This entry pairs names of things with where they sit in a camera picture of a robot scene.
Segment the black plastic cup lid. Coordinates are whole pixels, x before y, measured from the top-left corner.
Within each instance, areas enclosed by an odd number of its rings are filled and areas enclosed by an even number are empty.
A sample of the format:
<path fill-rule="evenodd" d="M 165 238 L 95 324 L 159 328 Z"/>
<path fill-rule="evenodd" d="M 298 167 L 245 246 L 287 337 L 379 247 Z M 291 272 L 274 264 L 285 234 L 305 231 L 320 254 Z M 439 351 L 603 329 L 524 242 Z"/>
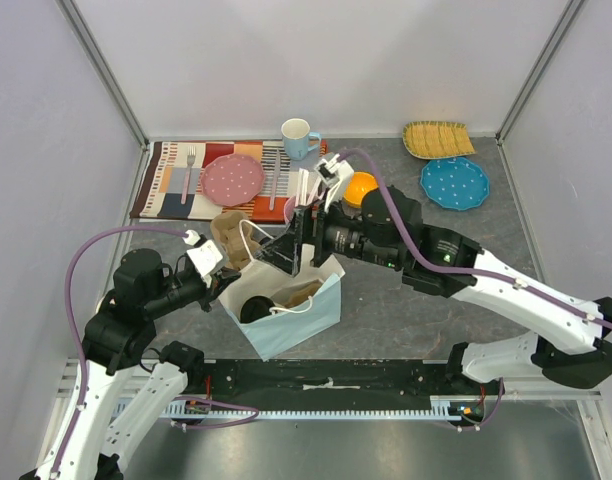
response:
<path fill-rule="evenodd" d="M 241 324 L 250 324 L 271 314 L 275 303 L 265 296 L 254 296 L 244 302 L 240 310 Z"/>

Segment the light blue paper bag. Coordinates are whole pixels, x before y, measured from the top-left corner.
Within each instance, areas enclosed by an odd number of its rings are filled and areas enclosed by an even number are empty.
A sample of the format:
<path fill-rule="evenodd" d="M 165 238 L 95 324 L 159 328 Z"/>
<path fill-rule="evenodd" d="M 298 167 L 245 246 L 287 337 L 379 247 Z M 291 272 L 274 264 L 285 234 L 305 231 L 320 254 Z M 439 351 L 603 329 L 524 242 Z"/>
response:
<path fill-rule="evenodd" d="M 273 236 L 272 239 L 281 233 L 278 229 L 266 232 Z M 341 279 L 345 275 L 342 265 L 335 257 L 330 257 L 320 267 L 308 266 L 306 261 L 312 258 L 313 248 L 306 246 L 303 252 L 305 259 L 296 277 L 256 260 L 261 268 L 252 274 L 241 274 L 241 278 L 219 297 L 227 314 L 263 360 L 269 360 L 295 347 L 341 320 Z M 315 280 L 321 281 L 323 285 L 308 302 L 291 309 L 277 303 L 288 289 Z M 269 297 L 275 307 L 269 316 L 250 324 L 241 324 L 241 307 L 254 296 Z"/>

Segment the brown cardboard cup carrier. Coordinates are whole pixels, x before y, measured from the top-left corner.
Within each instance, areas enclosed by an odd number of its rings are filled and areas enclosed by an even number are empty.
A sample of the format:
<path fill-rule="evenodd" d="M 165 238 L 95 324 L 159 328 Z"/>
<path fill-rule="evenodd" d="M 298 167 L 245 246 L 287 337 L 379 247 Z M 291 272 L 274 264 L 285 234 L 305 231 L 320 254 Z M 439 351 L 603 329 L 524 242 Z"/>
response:
<path fill-rule="evenodd" d="M 313 297 L 321 288 L 323 283 L 315 280 L 303 285 L 296 286 L 293 289 L 288 289 L 286 294 L 283 294 L 282 300 L 277 303 L 284 308 L 294 308 L 304 302 L 308 302 L 310 297 Z"/>

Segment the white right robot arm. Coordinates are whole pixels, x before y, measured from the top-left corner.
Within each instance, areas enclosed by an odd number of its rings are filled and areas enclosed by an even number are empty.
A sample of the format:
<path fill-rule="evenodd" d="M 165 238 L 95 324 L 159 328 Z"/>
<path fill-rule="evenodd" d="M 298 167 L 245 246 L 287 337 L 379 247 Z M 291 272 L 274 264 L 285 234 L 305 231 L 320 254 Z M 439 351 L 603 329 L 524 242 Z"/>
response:
<path fill-rule="evenodd" d="M 420 203 L 394 187 L 370 191 L 354 216 L 322 201 L 297 207 L 286 230 L 254 257 L 296 276 L 306 246 L 312 266 L 333 254 L 361 260 L 400 273 L 417 292 L 477 305 L 525 328 L 506 340 L 454 345 L 443 377 L 455 393 L 509 377 L 591 389 L 612 375 L 612 298 L 580 300 L 512 269 L 476 241 L 424 223 Z"/>

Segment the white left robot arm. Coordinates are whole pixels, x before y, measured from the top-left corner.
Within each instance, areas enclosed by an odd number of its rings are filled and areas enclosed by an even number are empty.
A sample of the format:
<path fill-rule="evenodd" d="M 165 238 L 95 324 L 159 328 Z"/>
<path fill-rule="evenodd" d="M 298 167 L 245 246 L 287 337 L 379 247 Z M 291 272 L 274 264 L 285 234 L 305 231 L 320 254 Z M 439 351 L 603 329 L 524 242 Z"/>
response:
<path fill-rule="evenodd" d="M 123 478 L 164 409 L 182 393 L 202 388 L 203 353 L 173 341 L 125 410 L 113 414 L 156 335 L 155 320 L 191 303 L 209 311 L 240 277 L 212 241 L 187 251 L 183 259 L 183 269 L 175 271 L 152 249 L 133 250 L 122 258 L 113 289 L 85 326 L 83 360 L 67 416 L 45 460 L 26 478 Z"/>

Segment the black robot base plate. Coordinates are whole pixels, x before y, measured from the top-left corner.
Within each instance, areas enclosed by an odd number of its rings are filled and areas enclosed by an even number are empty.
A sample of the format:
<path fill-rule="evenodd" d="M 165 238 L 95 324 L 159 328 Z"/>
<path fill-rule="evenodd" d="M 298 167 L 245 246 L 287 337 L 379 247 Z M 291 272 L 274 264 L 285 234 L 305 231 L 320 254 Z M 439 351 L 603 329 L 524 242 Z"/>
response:
<path fill-rule="evenodd" d="M 426 410 L 432 396 L 491 399 L 483 385 L 421 360 L 207 360 L 187 394 L 261 411 Z"/>

